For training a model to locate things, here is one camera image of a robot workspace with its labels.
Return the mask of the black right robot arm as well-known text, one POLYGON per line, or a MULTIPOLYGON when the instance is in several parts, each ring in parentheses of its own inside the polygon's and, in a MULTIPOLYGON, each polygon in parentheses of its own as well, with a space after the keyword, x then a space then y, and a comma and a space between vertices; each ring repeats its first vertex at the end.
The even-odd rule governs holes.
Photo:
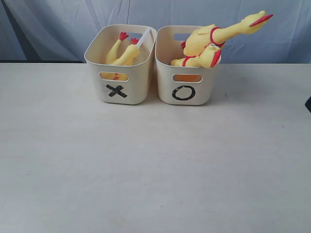
POLYGON ((311 113, 311 97, 309 97, 308 100, 305 102, 305 107, 311 113))

